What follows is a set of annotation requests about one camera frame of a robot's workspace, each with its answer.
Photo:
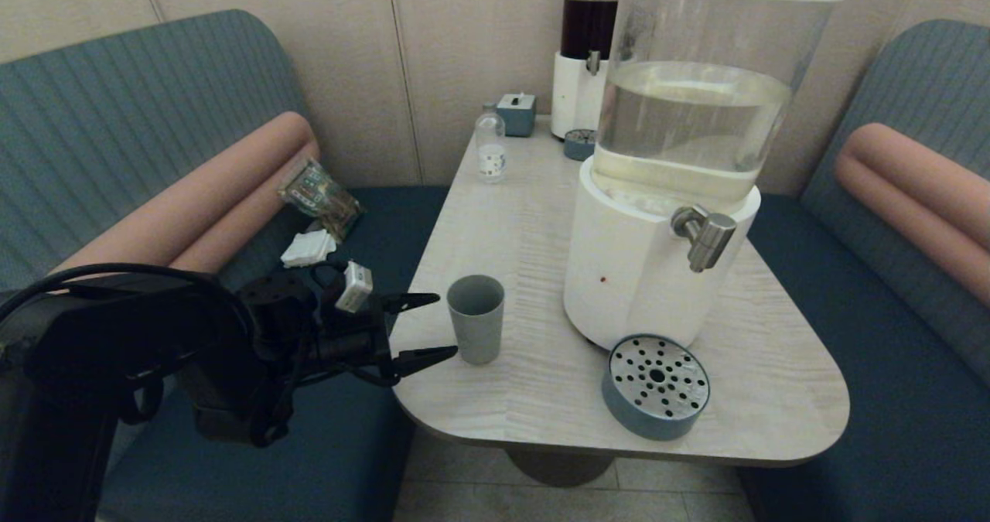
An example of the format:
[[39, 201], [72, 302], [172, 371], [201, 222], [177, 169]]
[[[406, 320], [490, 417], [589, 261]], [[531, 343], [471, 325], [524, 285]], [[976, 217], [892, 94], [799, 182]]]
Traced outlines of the small blue drip tray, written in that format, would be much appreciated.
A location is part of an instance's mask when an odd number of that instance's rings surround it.
[[584, 162], [594, 155], [596, 141], [597, 131], [593, 128], [573, 128], [565, 133], [563, 153], [567, 159]]

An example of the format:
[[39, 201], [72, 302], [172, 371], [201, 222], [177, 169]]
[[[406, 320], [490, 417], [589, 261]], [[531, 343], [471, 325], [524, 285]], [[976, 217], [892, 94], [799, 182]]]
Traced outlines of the dark drink dispenser white base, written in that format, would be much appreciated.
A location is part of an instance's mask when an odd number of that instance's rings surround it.
[[556, 138], [598, 128], [616, 10], [618, 0], [563, 0], [551, 107]]

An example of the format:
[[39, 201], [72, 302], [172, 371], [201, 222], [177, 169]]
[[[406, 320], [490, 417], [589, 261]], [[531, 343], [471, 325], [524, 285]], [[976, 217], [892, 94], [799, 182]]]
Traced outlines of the clear water dispenser white base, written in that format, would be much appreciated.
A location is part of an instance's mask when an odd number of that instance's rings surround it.
[[[746, 242], [757, 178], [842, 1], [618, 0], [563, 293], [586, 339], [691, 345]], [[671, 228], [675, 210], [695, 204], [738, 224], [701, 273]]]

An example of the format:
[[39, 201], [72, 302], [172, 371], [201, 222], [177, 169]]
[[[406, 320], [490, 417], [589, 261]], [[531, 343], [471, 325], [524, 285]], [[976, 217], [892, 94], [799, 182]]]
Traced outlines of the metal dispenser tap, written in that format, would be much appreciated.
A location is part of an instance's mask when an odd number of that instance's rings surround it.
[[671, 217], [675, 236], [690, 241], [690, 271], [701, 273], [714, 268], [738, 228], [732, 217], [708, 211], [700, 204], [680, 207]]

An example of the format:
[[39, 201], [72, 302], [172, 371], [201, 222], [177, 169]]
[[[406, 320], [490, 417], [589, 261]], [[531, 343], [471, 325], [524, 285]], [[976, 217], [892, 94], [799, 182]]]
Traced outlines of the pink bolster cushion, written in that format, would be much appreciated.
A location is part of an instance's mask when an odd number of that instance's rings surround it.
[[53, 269], [150, 264], [219, 273], [284, 206], [277, 195], [297, 162], [317, 159], [309, 122], [279, 114], [159, 192]]
[[990, 180], [878, 123], [856, 128], [835, 180], [990, 309]]

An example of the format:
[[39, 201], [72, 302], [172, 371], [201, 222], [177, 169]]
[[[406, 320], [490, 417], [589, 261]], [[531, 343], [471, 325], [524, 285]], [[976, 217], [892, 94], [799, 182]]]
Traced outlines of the small blue box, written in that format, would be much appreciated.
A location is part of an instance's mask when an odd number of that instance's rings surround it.
[[497, 103], [497, 113], [505, 124], [505, 135], [511, 138], [530, 138], [535, 128], [534, 94], [505, 94]]

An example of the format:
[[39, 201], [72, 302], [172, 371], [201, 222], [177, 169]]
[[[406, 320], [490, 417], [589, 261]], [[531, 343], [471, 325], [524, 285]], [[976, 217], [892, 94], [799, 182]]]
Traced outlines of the white folded napkins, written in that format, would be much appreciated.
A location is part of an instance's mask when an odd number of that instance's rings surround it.
[[329, 254], [335, 253], [337, 242], [328, 230], [300, 233], [294, 236], [279, 260], [283, 268], [300, 268], [325, 261]]

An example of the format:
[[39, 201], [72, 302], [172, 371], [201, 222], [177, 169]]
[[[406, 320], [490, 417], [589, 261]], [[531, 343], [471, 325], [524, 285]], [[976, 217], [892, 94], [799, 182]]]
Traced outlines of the clear snack packet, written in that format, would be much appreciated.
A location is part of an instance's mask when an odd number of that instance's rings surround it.
[[298, 159], [291, 165], [277, 187], [277, 194], [315, 219], [337, 244], [349, 237], [365, 212], [364, 205], [312, 158]]

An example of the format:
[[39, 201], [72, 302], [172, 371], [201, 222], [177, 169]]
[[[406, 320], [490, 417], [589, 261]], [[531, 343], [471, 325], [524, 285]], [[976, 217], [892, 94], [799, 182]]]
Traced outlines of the grey-blue plastic cup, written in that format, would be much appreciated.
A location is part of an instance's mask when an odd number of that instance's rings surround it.
[[501, 346], [506, 300], [501, 282], [468, 275], [453, 282], [445, 297], [460, 356], [473, 366], [491, 363]]

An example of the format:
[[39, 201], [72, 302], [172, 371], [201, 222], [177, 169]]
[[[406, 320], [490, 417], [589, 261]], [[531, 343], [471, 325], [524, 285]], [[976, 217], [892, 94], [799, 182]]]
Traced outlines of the small clear bottle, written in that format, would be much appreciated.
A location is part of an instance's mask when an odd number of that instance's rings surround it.
[[478, 174], [485, 183], [499, 183], [507, 169], [506, 125], [495, 103], [485, 103], [473, 130]]

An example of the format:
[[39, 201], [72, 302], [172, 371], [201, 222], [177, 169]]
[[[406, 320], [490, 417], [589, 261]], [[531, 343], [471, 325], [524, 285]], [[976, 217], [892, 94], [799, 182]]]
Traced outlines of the blue drip tray metal grate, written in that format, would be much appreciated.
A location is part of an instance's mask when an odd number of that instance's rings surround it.
[[695, 354], [654, 334], [629, 335], [613, 346], [600, 389], [608, 412], [626, 430], [664, 442], [691, 431], [712, 392]]

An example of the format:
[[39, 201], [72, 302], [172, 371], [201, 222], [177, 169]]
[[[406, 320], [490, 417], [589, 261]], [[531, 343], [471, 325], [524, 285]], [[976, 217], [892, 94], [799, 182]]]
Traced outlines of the teal upholstered bench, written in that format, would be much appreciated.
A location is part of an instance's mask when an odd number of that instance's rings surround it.
[[[290, 59], [241, 10], [148, 26], [0, 65], [0, 292], [284, 112], [314, 121]], [[392, 522], [414, 425], [350, 374], [295, 392], [266, 449], [206, 440], [174, 389], [121, 425], [100, 517], [121, 522]]]
[[835, 180], [871, 123], [990, 181], [990, 26], [900, 33], [803, 193], [764, 195], [749, 239], [837, 361], [851, 414], [816, 459], [739, 476], [758, 522], [990, 522], [990, 308]]

